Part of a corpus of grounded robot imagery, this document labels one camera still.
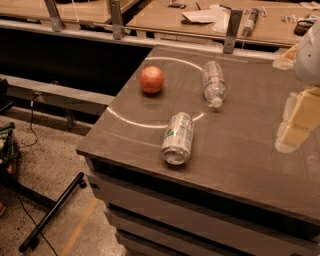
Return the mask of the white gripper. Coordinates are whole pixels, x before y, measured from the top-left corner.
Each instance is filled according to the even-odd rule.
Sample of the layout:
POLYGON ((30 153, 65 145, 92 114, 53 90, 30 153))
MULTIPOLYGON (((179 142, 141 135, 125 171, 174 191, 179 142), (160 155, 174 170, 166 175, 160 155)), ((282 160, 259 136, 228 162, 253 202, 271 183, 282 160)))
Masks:
POLYGON ((303 83, 316 86, 300 93, 292 92, 285 104, 275 148, 292 153, 320 125, 320 21, 317 20, 295 44, 273 62, 280 70, 292 70, 303 83))

